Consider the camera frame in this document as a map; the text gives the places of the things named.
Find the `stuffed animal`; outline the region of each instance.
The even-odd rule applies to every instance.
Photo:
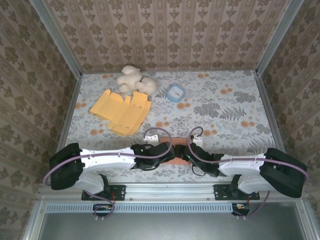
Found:
[[[121,72],[124,74],[119,76],[116,84],[120,85],[119,92],[124,94],[127,92],[137,91],[136,83],[139,82],[143,76],[140,69],[134,66],[124,66]]]
[[[136,82],[135,87],[138,89],[139,93],[145,93],[148,96],[154,94],[158,89],[157,82],[148,76],[144,76],[141,81]]]
[[[158,89],[157,82],[151,77],[142,76],[139,68],[128,65],[121,72],[124,75],[117,78],[116,84],[120,85],[119,92],[122,94],[138,90],[150,96]]]

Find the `patterned table surface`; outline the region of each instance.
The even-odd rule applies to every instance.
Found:
[[[274,147],[273,136],[252,71],[181,71],[143,73],[158,82],[158,92],[149,97],[151,108],[133,136],[119,136],[108,130],[109,121],[89,113],[106,89],[118,93],[117,74],[84,74],[72,116],[66,145],[116,150],[143,143],[150,127],[162,127],[173,137],[187,137],[196,127],[204,128],[203,148],[210,153],[234,156],[255,155]],[[167,97],[171,85],[185,89],[185,98],[174,103]],[[212,182],[227,177],[197,176],[190,165],[162,164],[153,171],[101,169],[112,183]]]

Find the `wallpaper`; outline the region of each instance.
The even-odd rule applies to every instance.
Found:
[[[289,0],[45,0],[83,72],[254,69]]]
[[[19,239],[75,79],[28,0],[0,0],[0,239]]]
[[[320,220],[320,1],[304,1],[263,81],[288,154],[308,166],[306,189]]]

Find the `yellow cardboard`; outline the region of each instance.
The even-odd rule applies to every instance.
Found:
[[[98,101],[96,101],[96,103],[93,105],[93,107],[90,109],[89,112],[91,114],[97,114],[101,106],[105,103],[105,101],[109,97],[110,93],[111,93],[110,89],[105,90],[104,93],[102,93],[101,97],[98,99]]]
[[[123,101],[119,94],[107,89],[89,112],[101,119],[110,120],[107,125],[110,131],[125,136],[133,135],[138,130],[150,106],[151,102],[144,93],[134,91],[132,99],[126,95]]]

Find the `black mount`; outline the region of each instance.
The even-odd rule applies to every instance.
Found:
[[[195,143],[190,144],[192,151],[201,159],[207,161],[219,161],[224,154],[209,154],[208,152],[204,151],[201,147],[197,146]],[[178,158],[186,160],[187,162],[190,161],[192,164],[199,169],[201,169],[206,174],[210,175],[211,177],[218,177],[222,175],[219,171],[219,164],[218,163],[206,163],[203,161],[198,160],[191,152],[188,146],[185,145],[176,145],[175,146],[175,154]]]
[[[50,170],[69,158],[80,156],[80,152],[82,150],[79,148],[78,143],[69,144],[49,158]],[[81,162],[81,159],[59,167],[50,175],[51,189],[63,190],[72,187],[79,180],[83,167],[84,164]]]
[[[108,199],[110,201],[124,201],[126,197],[126,185],[109,185],[108,179],[105,175],[100,174],[103,180],[103,191],[96,193],[96,196]],[[82,191],[81,200],[83,201],[101,201],[101,199],[88,195]]]
[[[307,171],[307,166],[304,163],[276,148],[268,148],[264,155],[267,159],[292,164]],[[289,166],[265,161],[260,167],[260,175],[279,193],[291,198],[301,197],[305,182],[305,175],[302,172]]]
[[[152,144],[135,144],[131,146],[131,149],[134,151],[135,155],[157,156],[167,151],[169,146],[169,142],[162,142],[157,146],[153,146]],[[168,162],[174,159],[175,157],[175,148],[172,146],[170,151],[166,155],[159,158],[145,159],[136,157],[134,159],[135,165],[132,169],[140,169],[143,171],[155,170],[157,167],[159,167],[160,164]]]
[[[213,186],[214,198],[217,201],[223,200],[259,200],[260,195],[257,192],[246,194],[238,189],[238,181],[241,175],[234,175],[231,184],[215,184]]]

